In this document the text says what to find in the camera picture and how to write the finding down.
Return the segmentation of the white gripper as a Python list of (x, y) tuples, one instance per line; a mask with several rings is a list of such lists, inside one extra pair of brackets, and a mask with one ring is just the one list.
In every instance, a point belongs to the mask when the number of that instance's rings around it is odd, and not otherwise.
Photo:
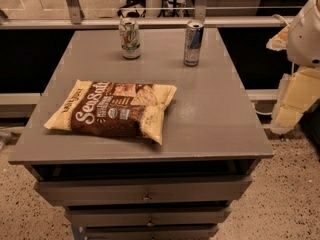
[(266, 44), (273, 51), (287, 49), (288, 60), (300, 66), (293, 75), (284, 74), (280, 81), (271, 120), (275, 134), (291, 131), (320, 98), (320, 69), (316, 68), (320, 66), (319, 2), (308, 0), (290, 27), (284, 27)]

